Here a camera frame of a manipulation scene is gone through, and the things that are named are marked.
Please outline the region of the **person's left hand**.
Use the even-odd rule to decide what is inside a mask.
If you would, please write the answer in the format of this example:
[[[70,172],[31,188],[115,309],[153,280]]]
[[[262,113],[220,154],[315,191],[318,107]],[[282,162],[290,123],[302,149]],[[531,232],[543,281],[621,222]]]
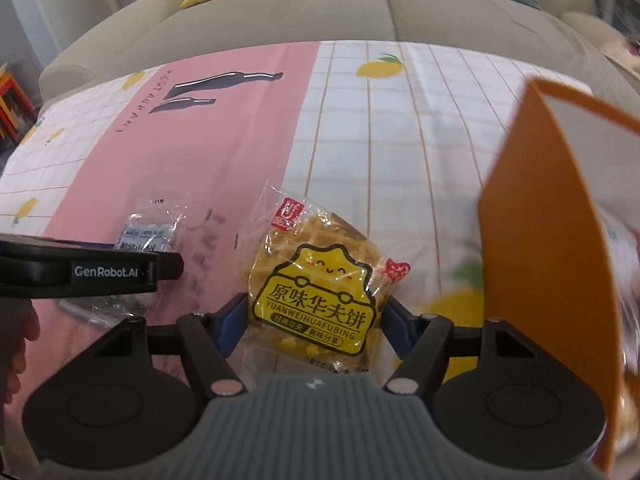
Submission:
[[[10,404],[20,392],[26,370],[26,342],[40,336],[38,314],[29,299],[1,301],[1,401]]]

